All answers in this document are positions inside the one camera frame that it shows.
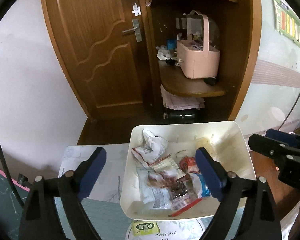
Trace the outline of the brown chocolate snack packet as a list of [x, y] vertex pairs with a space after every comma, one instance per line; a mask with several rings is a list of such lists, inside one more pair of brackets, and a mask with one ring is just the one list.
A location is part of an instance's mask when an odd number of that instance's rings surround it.
[[178, 188], [191, 177], [189, 174], [172, 170], [163, 170], [160, 172], [148, 172], [146, 182], [148, 186], [157, 188]]

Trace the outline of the red snack clear packet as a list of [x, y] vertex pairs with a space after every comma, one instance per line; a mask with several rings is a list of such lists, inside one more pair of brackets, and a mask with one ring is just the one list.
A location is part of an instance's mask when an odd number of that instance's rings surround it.
[[181, 161], [179, 161], [179, 166], [185, 173], [200, 172], [195, 157], [188, 157], [188, 156], [183, 157]]

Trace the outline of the dark dried fruit packet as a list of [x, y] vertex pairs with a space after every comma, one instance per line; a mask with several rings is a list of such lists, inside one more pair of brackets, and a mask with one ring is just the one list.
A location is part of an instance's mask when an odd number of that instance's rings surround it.
[[177, 180], [168, 187], [172, 213], [169, 217], [177, 217], [198, 204], [202, 197], [195, 192], [192, 180]]

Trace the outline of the wooden door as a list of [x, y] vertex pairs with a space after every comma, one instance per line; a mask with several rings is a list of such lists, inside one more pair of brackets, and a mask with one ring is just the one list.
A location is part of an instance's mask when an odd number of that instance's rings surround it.
[[145, 40], [137, 41], [139, 0], [42, 0], [45, 23], [62, 71], [85, 114], [125, 118], [151, 109]]

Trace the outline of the wall poster calendar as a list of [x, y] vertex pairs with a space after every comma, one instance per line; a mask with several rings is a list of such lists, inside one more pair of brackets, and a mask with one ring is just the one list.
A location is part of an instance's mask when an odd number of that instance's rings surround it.
[[273, 0], [276, 30], [300, 48], [300, 19], [285, 0]]

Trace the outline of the Lipo biscuit packet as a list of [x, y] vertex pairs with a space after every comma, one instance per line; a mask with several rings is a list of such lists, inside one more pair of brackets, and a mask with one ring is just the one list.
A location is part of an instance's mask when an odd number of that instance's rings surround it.
[[170, 154], [164, 158], [158, 159], [156, 162], [152, 163], [150, 167], [164, 178], [178, 180], [186, 176], [186, 173], [182, 171]]

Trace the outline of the white red-edged snack bag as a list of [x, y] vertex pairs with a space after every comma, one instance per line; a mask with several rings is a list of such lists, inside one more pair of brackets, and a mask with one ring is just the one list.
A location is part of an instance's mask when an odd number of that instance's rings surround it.
[[147, 129], [143, 129], [142, 136], [144, 144], [133, 147], [131, 153], [144, 168], [148, 168], [164, 155], [168, 148], [168, 141]]

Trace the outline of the large white zip bag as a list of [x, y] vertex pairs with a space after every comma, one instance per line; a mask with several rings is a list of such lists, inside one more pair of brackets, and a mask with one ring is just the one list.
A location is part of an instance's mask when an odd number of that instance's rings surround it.
[[146, 209], [167, 210], [171, 208], [170, 195], [166, 188], [153, 187], [148, 182], [148, 176], [154, 171], [137, 168], [140, 198]]

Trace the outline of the wooden corner shelf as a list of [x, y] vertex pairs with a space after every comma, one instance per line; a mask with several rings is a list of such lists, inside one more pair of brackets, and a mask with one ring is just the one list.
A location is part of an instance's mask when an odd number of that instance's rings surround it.
[[204, 100], [198, 122], [235, 120], [254, 72], [261, 39], [261, 0], [145, 0], [146, 37], [173, 42], [175, 64], [155, 57], [157, 84]]

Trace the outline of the white plastic storage bin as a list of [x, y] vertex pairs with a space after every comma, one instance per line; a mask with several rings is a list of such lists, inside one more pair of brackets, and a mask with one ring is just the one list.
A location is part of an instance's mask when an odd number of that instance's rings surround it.
[[[254, 180], [255, 170], [240, 127], [234, 121], [208, 122], [175, 125], [139, 125], [132, 129], [129, 149], [144, 143], [142, 132], [149, 130], [164, 138], [169, 145], [166, 154], [188, 150], [195, 154], [196, 140], [206, 138], [212, 147], [212, 157], [221, 163], [226, 171], [233, 171], [241, 178]], [[180, 220], [211, 217], [219, 206], [213, 197], [205, 197], [194, 207], [172, 217], [172, 210], [151, 210], [140, 197], [137, 168], [141, 164], [128, 152], [125, 173], [122, 180], [120, 205], [124, 214], [134, 220]]]

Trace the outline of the blue foil snack packet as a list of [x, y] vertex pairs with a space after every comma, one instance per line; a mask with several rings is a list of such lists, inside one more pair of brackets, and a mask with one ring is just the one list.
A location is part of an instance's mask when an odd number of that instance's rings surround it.
[[192, 180], [193, 190], [197, 194], [198, 198], [210, 197], [210, 190], [206, 185], [203, 176], [199, 173], [190, 173]]

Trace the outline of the green chalkboard pink frame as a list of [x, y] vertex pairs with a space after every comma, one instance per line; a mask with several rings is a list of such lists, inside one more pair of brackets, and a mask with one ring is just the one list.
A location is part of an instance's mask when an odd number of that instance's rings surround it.
[[0, 169], [0, 229], [10, 239], [18, 239], [23, 208], [18, 203], [4, 172]]

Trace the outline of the patterned tablecloth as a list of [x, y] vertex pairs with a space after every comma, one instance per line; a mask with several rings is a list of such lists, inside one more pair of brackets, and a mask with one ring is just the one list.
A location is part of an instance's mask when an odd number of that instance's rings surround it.
[[[68, 170], [75, 170], [87, 160], [98, 146], [68, 146], [65, 150], [59, 177]], [[120, 198], [125, 172], [128, 144], [101, 145], [106, 150], [107, 160], [96, 184], [82, 206], [95, 230], [102, 239], [199, 239], [212, 217], [195, 220], [157, 222], [159, 232], [134, 236], [132, 220], [122, 211]], [[60, 198], [55, 198], [57, 212], [68, 239], [76, 239], [66, 218]], [[225, 239], [233, 239], [242, 218], [243, 207], [236, 212], [234, 221]]]

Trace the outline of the green snack packet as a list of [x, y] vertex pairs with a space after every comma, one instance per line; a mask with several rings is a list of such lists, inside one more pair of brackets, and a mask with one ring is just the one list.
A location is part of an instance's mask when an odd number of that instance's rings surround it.
[[145, 236], [157, 234], [160, 229], [156, 222], [135, 220], [132, 222], [132, 231], [134, 236]]

